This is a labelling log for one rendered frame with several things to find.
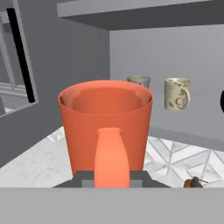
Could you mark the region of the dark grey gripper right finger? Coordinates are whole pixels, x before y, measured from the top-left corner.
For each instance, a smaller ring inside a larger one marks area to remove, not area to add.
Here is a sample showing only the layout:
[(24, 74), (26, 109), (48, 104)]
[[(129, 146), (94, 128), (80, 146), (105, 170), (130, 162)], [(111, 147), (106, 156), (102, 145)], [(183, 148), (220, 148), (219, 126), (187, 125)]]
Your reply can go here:
[(147, 171), (131, 171), (130, 172), (130, 186), (134, 187), (169, 187), (151, 178)]

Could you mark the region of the grey-green cup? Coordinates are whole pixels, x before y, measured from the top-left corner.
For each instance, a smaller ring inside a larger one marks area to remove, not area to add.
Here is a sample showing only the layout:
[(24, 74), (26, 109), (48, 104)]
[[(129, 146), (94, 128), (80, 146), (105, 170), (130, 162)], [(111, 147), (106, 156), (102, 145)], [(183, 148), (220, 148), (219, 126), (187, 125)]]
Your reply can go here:
[(130, 75), (127, 77), (127, 81), (136, 83), (145, 88), (149, 88), (151, 83), (151, 78), (145, 75)]

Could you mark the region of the small brown and black object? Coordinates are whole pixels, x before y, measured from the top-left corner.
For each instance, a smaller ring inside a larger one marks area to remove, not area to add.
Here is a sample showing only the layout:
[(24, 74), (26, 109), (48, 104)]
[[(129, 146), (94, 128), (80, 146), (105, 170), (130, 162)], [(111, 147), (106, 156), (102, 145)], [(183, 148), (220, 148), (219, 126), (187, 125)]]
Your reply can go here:
[(184, 182), (184, 188), (202, 188), (203, 187), (203, 183), (207, 184), (207, 181), (199, 179), (198, 177), (194, 176), (190, 179), (187, 179)]

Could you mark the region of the grey cabinet door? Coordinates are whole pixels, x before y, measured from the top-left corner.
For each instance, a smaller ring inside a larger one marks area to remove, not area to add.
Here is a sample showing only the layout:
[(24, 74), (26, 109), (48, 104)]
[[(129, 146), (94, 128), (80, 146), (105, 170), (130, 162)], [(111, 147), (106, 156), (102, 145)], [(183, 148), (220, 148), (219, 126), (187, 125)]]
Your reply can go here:
[(14, 0), (0, 0), (0, 117), (37, 102)]

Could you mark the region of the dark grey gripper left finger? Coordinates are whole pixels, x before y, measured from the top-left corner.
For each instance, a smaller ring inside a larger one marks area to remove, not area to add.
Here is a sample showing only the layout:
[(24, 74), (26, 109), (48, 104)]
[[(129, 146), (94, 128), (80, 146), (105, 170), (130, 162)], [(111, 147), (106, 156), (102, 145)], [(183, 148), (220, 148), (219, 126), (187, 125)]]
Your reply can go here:
[(57, 187), (65, 188), (94, 186), (94, 173), (92, 171), (77, 171), (71, 179), (57, 185)]

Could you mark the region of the beige patterned mug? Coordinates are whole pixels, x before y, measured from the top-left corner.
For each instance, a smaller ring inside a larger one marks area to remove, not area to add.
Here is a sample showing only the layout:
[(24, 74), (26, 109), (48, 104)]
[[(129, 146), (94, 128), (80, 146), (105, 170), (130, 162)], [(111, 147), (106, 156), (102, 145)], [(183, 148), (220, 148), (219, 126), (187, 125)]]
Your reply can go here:
[(184, 110), (190, 103), (191, 81), (185, 78), (164, 80), (164, 108), (172, 111)]

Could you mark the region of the grey cabinet shelf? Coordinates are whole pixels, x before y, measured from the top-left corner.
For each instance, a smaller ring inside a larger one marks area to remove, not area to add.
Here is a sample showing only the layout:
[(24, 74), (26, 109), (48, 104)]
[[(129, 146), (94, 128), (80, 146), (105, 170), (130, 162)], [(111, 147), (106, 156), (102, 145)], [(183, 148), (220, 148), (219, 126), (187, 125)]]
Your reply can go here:
[(60, 18), (107, 31), (224, 25), (224, 0), (77, 0), (57, 10)]

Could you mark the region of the orange mug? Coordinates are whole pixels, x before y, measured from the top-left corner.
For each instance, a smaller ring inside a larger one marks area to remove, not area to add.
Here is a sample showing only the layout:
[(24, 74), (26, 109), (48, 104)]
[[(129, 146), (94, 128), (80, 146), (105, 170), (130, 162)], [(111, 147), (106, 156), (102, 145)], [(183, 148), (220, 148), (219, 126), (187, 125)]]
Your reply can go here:
[(59, 94), (72, 172), (92, 171), (94, 187), (130, 186), (141, 171), (151, 120), (152, 92), (123, 80), (91, 80)]

